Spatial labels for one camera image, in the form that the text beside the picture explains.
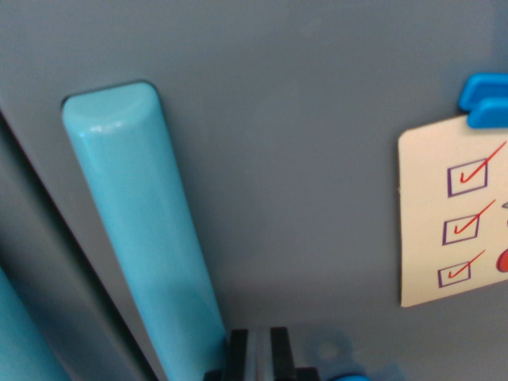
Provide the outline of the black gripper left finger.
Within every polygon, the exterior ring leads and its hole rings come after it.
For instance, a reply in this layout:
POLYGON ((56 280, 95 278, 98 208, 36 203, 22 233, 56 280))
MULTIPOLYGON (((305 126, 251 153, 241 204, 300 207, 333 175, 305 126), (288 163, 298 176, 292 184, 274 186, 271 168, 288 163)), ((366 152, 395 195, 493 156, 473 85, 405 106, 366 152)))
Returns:
POLYGON ((248 330, 234 329, 229 338, 225 381, 243 381, 248 347, 248 330))

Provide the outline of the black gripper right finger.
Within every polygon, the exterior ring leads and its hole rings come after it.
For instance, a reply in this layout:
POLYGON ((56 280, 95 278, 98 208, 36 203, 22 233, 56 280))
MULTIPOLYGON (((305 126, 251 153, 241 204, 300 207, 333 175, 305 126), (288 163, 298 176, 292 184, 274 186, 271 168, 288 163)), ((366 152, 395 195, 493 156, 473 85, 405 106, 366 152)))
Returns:
POLYGON ((273 379, 276 381, 296 380, 297 371, 291 351, 291 342, 286 327, 270 329, 273 379))

